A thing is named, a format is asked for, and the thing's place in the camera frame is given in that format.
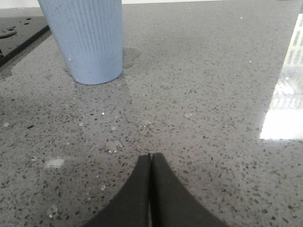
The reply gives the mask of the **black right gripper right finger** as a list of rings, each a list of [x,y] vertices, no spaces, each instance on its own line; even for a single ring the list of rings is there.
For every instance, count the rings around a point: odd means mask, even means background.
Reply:
[[[162,153],[151,159],[151,219],[154,227],[225,227],[175,176]]]

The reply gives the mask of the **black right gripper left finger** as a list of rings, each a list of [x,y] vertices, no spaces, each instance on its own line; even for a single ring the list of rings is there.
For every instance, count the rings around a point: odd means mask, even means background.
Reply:
[[[147,227],[150,166],[150,155],[139,156],[134,170],[118,194],[84,226]]]

